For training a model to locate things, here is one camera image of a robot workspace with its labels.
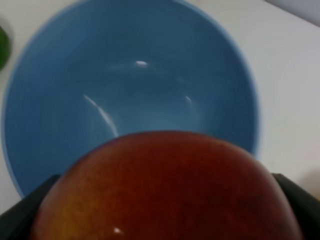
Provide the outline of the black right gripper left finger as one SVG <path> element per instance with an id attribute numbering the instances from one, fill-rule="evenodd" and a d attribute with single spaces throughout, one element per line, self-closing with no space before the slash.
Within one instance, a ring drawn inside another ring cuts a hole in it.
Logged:
<path id="1" fill-rule="evenodd" d="M 0 215 L 1 240 L 26 240 L 38 208 L 50 189 L 60 178 L 53 175 L 37 189 Z"/>

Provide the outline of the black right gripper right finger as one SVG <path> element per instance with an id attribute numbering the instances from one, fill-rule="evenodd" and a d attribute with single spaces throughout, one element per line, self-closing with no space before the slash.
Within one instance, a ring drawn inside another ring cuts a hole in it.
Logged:
<path id="1" fill-rule="evenodd" d="M 289 178 L 274 173 L 273 177 L 284 192 L 306 240 L 320 238 L 320 201 Z"/>

